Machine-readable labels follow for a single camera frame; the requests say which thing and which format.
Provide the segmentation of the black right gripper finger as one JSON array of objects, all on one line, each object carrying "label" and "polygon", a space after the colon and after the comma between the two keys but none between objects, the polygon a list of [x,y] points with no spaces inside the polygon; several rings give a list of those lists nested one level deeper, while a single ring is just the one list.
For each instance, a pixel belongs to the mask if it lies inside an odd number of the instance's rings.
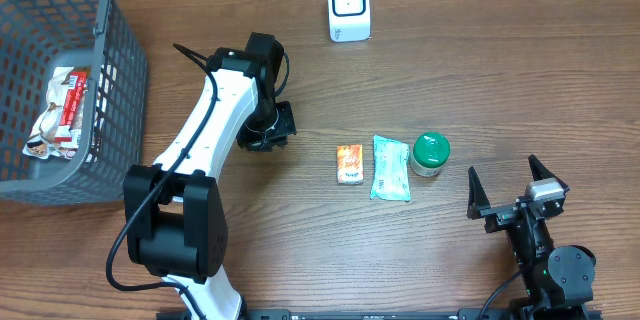
[{"label": "black right gripper finger", "polygon": [[532,177],[535,181],[554,179],[565,191],[570,190],[570,187],[563,180],[554,175],[534,154],[531,154],[528,157],[528,162]]},{"label": "black right gripper finger", "polygon": [[479,219],[483,217],[482,212],[489,210],[491,205],[474,167],[468,169],[468,180],[467,217],[469,219]]}]

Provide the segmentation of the green lid jar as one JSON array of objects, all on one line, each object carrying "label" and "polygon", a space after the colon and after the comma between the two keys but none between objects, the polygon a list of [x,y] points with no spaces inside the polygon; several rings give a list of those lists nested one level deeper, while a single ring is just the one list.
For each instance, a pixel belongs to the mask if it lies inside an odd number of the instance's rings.
[{"label": "green lid jar", "polygon": [[409,165],[417,175],[433,177],[440,173],[450,153],[450,143],[444,135],[426,132],[415,141]]}]

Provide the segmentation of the teal tissue packet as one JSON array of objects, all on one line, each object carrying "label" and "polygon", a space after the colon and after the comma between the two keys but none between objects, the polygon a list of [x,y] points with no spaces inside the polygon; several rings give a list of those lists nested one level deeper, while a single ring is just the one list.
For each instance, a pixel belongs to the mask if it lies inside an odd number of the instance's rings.
[{"label": "teal tissue packet", "polygon": [[373,137],[374,178],[371,199],[386,201],[411,200],[408,160],[409,146],[379,135]]}]

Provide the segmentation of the beige snack pouch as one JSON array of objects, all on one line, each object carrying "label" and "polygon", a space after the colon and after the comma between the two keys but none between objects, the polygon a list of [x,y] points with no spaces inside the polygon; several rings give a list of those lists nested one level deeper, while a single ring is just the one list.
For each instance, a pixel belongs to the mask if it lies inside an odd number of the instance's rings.
[{"label": "beige snack pouch", "polygon": [[38,116],[22,153],[28,157],[46,160],[50,157],[71,160],[78,148],[83,126],[83,111],[86,92],[88,90],[88,78],[78,112],[74,119],[74,127],[71,131],[73,136],[71,142],[58,143],[54,141],[56,129],[63,111],[63,105],[67,94],[69,74],[72,71],[87,71],[90,75],[89,67],[56,67],[45,96],[45,110]]}]

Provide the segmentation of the red candy bar wrapper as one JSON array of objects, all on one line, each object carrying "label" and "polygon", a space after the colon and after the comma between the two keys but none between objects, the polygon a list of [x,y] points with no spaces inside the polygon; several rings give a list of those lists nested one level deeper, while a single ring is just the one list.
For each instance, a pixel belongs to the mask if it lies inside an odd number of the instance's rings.
[{"label": "red candy bar wrapper", "polygon": [[72,71],[69,74],[63,111],[54,136],[55,142],[63,143],[72,141],[73,136],[71,131],[73,130],[74,119],[84,94],[87,78],[87,71]]}]

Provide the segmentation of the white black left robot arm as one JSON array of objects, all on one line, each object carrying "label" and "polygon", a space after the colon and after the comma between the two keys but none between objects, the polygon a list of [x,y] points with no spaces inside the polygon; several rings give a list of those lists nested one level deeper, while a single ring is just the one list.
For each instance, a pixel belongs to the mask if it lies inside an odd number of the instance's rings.
[{"label": "white black left robot arm", "polygon": [[125,292],[175,289],[186,305],[179,319],[247,319],[246,301],[223,268],[228,225],[219,177],[233,145],[269,152],[296,134],[290,103],[277,99],[289,57],[275,36],[257,32],[242,50],[204,56],[176,48],[204,71],[204,87],[169,147],[152,165],[129,168],[126,223],[106,277]]}]

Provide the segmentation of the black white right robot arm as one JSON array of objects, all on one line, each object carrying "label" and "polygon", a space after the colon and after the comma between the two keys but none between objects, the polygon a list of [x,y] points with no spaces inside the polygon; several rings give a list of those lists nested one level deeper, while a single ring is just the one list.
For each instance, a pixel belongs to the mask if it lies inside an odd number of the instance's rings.
[{"label": "black white right robot arm", "polygon": [[599,319],[593,299],[596,257],[584,246],[557,247],[546,221],[563,213],[570,187],[535,156],[528,157],[533,181],[514,203],[493,207],[476,170],[468,170],[467,217],[483,219],[485,231],[504,231],[518,270],[483,306],[461,310],[461,319]]}]

